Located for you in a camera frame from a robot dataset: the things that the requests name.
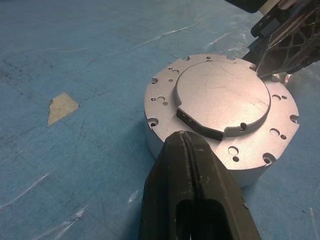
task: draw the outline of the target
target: metal housing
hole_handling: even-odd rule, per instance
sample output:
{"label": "metal housing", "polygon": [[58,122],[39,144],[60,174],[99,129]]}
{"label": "metal housing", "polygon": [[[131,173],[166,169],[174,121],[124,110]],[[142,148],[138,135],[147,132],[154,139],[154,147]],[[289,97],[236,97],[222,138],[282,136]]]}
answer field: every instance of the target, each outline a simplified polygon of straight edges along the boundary
{"label": "metal housing", "polygon": [[146,137],[155,157],[176,131],[196,132],[241,187],[255,182],[298,130],[298,108],[280,82],[262,81],[239,58],[199,54],[178,59],[148,84]]}

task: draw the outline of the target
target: blue mat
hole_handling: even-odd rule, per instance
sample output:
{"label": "blue mat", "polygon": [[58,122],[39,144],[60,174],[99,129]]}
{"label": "blue mat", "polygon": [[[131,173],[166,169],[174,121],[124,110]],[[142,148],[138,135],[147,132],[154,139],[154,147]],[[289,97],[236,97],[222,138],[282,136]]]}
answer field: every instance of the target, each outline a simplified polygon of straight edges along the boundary
{"label": "blue mat", "polygon": [[[0,0],[0,239],[136,240],[147,84],[177,58],[244,56],[260,17],[223,0]],[[264,240],[319,240],[319,79],[319,64],[293,76],[300,128],[243,190]],[[62,93],[79,108],[47,126]]]}

